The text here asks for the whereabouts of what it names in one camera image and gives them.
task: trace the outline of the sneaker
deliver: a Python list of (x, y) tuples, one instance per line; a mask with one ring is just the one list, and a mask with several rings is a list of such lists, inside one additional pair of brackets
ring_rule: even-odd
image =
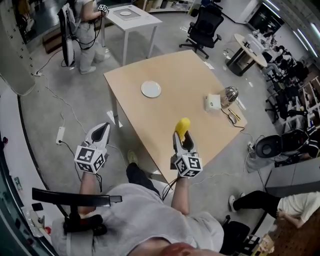
[(234, 202), (236, 201), (236, 198), (234, 195), (230, 195), (229, 197), (229, 206), (232, 212), (236, 212), (235, 208), (234, 208)]
[(138, 157), (133, 150), (128, 151), (127, 159), (128, 159), (129, 164), (136, 163), (136, 165), (138, 165)]
[(100, 63), (100, 62), (104, 62), (105, 60), (109, 59), (110, 58), (110, 54), (109, 53), (106, 53), (104, 55), (104, 58), (102, 60), (98, 60), (98, 59), (94, 59), (94, 62), (95, 63)]
[(95, 66), (91, 66), (88, 71), (81, 71), (81, 70), (80, 70), (80, 74), (81, 74), (81, 75), (85, 75), (85, 74), (92, 73), (92, 72), (94, 72), (94, 71), (96, 71), (96, 67), (95, 67)]

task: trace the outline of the human hand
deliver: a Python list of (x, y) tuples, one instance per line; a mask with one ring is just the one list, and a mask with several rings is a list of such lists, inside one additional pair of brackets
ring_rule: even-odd
[(276, 216), (278, 218), (283, 218), (285, 215), (286, 215), (286, 213), (284, 211), (282, 211), (282, 210), (279, 210), (279, 211), (276, 212)]

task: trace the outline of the white plate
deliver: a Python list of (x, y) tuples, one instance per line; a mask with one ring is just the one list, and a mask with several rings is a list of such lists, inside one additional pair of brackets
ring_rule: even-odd
[(141, 92), (149, 98), (156, 98), (161, 94), (161, 87), (155, 81), (145, 81), (141, 85)]
[(131, 15), (131, 12), (125, 10), (125, 11), (120, 12), (120, 15), (122, 15), (122, 16), (129, 16), (129, 15)]

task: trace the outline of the chrome kettle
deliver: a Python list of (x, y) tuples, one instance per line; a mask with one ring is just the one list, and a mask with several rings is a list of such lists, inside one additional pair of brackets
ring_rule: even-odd
[(229, 86), (225, 89), (223, 89), (220, 93), (220, 103), (221, 108), (225, 109), (231, 105), (232, 102), (234, 102), (238, 97), (238, 89)]

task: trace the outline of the white shirt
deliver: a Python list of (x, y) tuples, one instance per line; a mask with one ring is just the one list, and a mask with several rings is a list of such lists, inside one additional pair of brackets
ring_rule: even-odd
[(108, 231), (101, 236), (92, 232), (71, 233), (70, 246), (63, 231), (64, 220), (52, 223), (51, 241), (60, 256), (126, 256), (150, 238), (169, 243), (183, 242), (195, 248), (219, 252), (224, 239), (220, 223), (207, 212), (184, 216), (163, 203), (157, 193), (136, 184), (121, 184), (108, 195), (122, 196), (122, 202), (98, 207)]
[(305, 223), (320, 207), (320, 192), (294, 194), (280, 199), (278, 210), (300, 217)]

